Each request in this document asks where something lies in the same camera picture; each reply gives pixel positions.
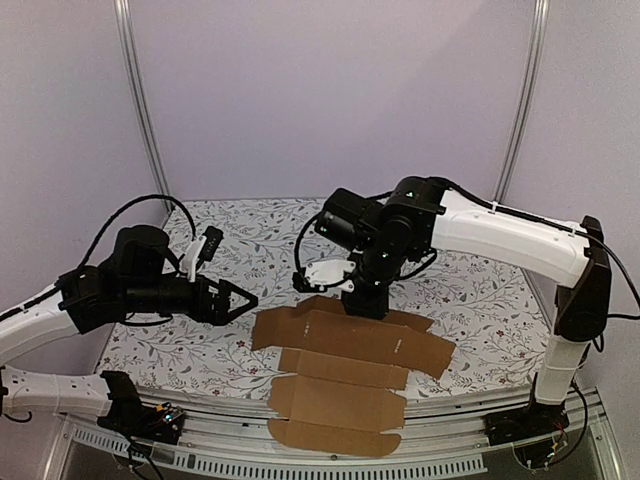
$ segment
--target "floral tablecloth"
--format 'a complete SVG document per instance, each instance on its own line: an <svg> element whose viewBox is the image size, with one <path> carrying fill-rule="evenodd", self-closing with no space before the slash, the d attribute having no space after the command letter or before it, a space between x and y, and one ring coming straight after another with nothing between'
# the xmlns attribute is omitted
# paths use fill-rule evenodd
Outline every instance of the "floral tablecloth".
<svg viewBox="0 0 640 480"><path fill-rule="evenodd" d="M199 231L215 225L225 235L201 273L258 295L258 309L294 305L305 298L291 285L293 244L321 201L203 201L187 202L187 207ZM179 210L166 231L174 251L183 252L190 231ZM311 262L343 257L344 251L308 234L301 256L303 262ZM439 381L411 372L403 393L409 400L525 385L542 361L549 331L518 268L441 251L426 272L393 285L390 303L434 319L431 331L457 344L450 368ZM226 327L198 324L180 315L160 327L118 325L98 370L125 371L137 384L157 389L267 398L271 379L279 375L280 349L250 350L254 318L255 311Z"/></svg>

